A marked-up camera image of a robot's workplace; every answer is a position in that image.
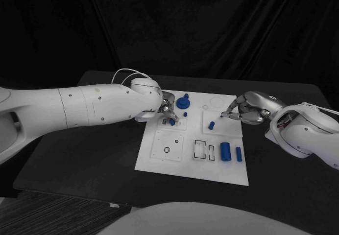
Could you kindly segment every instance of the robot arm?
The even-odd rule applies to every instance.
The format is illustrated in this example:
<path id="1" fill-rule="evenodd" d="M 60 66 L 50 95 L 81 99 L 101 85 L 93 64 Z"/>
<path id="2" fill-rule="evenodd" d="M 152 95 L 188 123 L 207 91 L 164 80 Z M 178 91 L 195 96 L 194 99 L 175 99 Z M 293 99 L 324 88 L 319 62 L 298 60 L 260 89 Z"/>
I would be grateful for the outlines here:
<path id="1" fill-rule="evenodd" d="M 241 114 L 233 113 L 237 106 Z M 234 100 L 223 116 L 247 124 L 260 124 L 269 118 L 266 137 L 285 151 L 299 158 L 315 153 L 329 166 L 339 169 L 339 123 L 319 108 L 308 103 L 286 106 L 276 97 L 247 92 Z"/>
<path id="2" fill-rule="evenodd" d="M 151 78 L 136 78 L 132 88 L 119 84 L 28 91 L 0 88 L 0 164 L 50 132 L 133 118 L 148 121 L 156 112 L 179 121 L 174 100 Z"/>

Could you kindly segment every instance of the white board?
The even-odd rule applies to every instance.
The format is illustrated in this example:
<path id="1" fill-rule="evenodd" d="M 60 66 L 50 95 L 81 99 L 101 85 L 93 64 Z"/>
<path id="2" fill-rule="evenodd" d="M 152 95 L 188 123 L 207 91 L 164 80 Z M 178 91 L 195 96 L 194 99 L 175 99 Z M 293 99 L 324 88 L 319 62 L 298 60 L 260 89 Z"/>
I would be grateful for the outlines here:
<path id="1" fill-rule="evenodd" d="M 175 105 L 181 126 L 178 124 L 175 126 L 171 126 L 169 123 L 164 124 L 166 119 L 164 114 L 156 114 L 156 117 L 148 122 L 136 170 L 247 186 L 241 121 L 220 117 L 221 112 L 227 110 L 237 98 L 236 95 L 168 92 L 175 94 L 177 99 L 188 93 L 191 106 L 188 109 L 181 110 Z M 214 130 L 208 129 L 211 121 L 215 122 Z M 204 150 L 201 146 L 200 148 L 195 146 L 195 141 L 205 142 Z M 223 142 L 228 142 L 231 145 L 233 160 L 228 162 L 221 160 Z M 243 162 L 237 161 L 237 147 L 241 147 Z M 205 159 L 195 158 L 195 149 L 197 151 L 205 151 Z"/>

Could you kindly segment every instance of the blue object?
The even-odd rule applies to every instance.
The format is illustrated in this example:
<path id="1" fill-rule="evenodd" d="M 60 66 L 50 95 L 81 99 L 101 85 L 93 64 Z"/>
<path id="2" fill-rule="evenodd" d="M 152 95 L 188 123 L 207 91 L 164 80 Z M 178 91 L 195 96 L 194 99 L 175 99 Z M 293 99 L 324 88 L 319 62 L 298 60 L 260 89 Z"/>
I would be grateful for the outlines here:
<path id="1" fill-rule="evenodd" d="M 189 104 L 189 95 L 185 94 L 185 96 L 177 100 L 177 106 L 179 109 L 187 109 L 189 107 Z"/>
<path id="2" fill-rule="evenodd" d="M 221 143 L 221 160 L 226 162 L 233 160 L 230 143 L 227 143 L 227 142 Z"/>
<path id="3" fill-rule="evenodd" d="M 214 129 L 214 125 L 215 125 L 215 123 L 214 123 L 214 121 L 211 122 L 211 124 L 210 124 L 210 130 L 213 130 Z"/>
<path id="4" fill-rule="evenodd" d="M 172 126 L 175 126 L 175 120 L 174 119 L 169 120 L 169 123 L 171 123 Z"/>
<path id="5" fill-rule="evenodd" d="M 243 157 L 241 157 L 241 148 L 240 148 L 240 147 L 237 147 L 237 148 L 236 148 L 236 151 L 237 151 L 237 160 L 239 160 L 239 162 L 243 162 Z"/>

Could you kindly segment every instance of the gray carpet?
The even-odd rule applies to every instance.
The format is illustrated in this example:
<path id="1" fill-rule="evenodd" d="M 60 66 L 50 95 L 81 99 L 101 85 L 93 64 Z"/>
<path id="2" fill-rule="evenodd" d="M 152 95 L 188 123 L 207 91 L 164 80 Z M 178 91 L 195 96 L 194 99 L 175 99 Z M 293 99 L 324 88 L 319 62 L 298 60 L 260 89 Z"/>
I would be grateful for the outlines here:
<path id="1" fill-rule="evenodd" d="M 0 204 L 0 235 L 94 235 L 132 207 L 24 191 Z"/>

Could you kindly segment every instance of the table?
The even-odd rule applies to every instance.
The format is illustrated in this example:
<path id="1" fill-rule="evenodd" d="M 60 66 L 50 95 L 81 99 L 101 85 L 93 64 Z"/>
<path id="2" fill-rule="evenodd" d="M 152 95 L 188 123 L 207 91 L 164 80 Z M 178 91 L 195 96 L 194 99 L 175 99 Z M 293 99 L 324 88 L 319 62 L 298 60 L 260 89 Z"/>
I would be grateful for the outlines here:
<path id="1" fill-rule="evenodd" d="M 110 83 L 113 72 L 86 72 L 80 86 Z M 241 95 L 259 90 L 288 105 L 308 101 L 329 108 L 315 85 L 152 76 L 166 90 Z M 250 186 L 136 171 L 146 123 L 129 120 L 48 134 L 15 181 L 18 189 L 148 207 L 191 201 L 257 213 L 314 234 L 335 234 L 339 171 L 318 156 L 290 156 L 266 139 L 269 121 L 243 124 Z"/>

